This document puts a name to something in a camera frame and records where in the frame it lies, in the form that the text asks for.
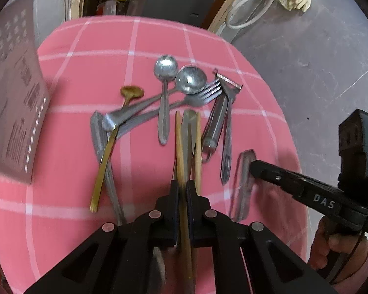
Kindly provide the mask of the right hand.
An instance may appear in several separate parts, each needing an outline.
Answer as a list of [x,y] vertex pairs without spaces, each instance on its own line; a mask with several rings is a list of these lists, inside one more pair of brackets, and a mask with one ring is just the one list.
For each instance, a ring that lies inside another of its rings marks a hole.
[[328,263],[327,255],[333,251],[339,254],[352,254],[348,263],[334,280],[335,284],[341,283],[355,275],[364,268],[368,271],[368,239],[363,237],[356,247],[358,236],[342,236],[333,234],[326,237],[326,225],[330,220],[323,216],[319,222],[315,238],[311,245],[308,264],[314,270],[323,269]]

